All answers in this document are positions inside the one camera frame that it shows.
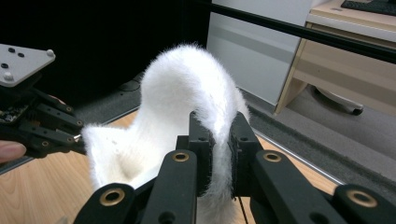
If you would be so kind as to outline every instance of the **brass insert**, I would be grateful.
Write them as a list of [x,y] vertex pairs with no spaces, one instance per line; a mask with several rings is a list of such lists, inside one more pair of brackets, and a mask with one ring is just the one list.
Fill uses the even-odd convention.
[[184,152],[178,152],[172,156],[172,159],[174,161],[187,161],[189,159],[189,154]]
[[108,189],[100,196],[100,204],[103,206],[113,206],[120,203],[125,197],[122,189]]
[[376,207],[378,205],[378,202],[373,196],[361,190],[350,189],[346,192],[346,196],[350,201],[363,207]]
[[280,158],[280,156],[278,156],[275,153],[272,152],[267,152],[264,154],[264,158],[268,161],[272,161],[272,162],[279,162],[282,160],[282,158]]

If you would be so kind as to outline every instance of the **black cable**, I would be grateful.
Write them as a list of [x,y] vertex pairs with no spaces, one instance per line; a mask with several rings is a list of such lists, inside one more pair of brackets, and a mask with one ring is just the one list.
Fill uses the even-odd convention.
[[343,37],[340,35],[332,35],[325,32],[312,30],[303,26],[266,18],[230,7],[224,7],[202,1],[194,1],[194,3],[197,4],[197,6],[205,7],[210,11],[223,16],[231,17],[240,21],[246,21],[285,34],[299,36],[301,38],[312,40],[320,44],[335,47],[338,49],[344,49],[370,58],[396,64],[395,49],[378,46],[375,44]]
[[247,217],[247,214],[246,214],[246,212],[245,212],[244,205],[242,204],[242,199],[241,199],[241,197],[238,197],[238,200],[239,200],[239,204],[241,205],[242,214],[244,214],[245,222],[246,222],[246,224],[248,224],[248,217]]

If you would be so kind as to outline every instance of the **fur cloth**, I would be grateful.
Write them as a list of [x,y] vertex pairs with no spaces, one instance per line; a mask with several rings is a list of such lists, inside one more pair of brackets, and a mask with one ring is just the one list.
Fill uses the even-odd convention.
[[150,64],[141,88],[141,106],[129,128],[90,124],[82,131],[95,189],[113,182],[139,188],[155,177],[163,157],[175,150],[177,136],[189,134],[189,114],[195,110],[216,141],[211,183],[198,199],[197,223],[233,223],[227,140],[236,112],[247,120],[249,115],[229,74],[206,50],[180,45]]

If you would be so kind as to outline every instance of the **wooden desk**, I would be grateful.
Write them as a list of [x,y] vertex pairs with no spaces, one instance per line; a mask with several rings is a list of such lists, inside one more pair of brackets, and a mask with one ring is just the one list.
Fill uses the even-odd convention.
[[[134,116],[132,113],[111,125],[127,126]],[[279,150],[262,139],[260,141],[265,149]],[[336,185],[332,181],[297,160],[291,160],[315,187],[333,193]],[[0,175],[0,223],[73,223],[82,205],[93,194],[89,176],[87,158],[74,152],[29,161]],[[248,222],[255,223],[248,198],[243,198],[242,202]],[[236,223],[245,223],[241,209]]]
[[[343,1],[312,8],[306,27],[396,49],[396,17],[340,8]],[[307,84],[396,115],[396,64],[302,39],[276,114]]]

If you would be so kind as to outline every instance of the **dark background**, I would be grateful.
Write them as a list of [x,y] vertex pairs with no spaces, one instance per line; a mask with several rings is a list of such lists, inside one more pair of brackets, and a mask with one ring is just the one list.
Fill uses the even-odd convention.
[[100,98],[179,43],[205,46],[208,12],[190,1],[9,1],[0,43],[52,49],[35,87],[69,105]]

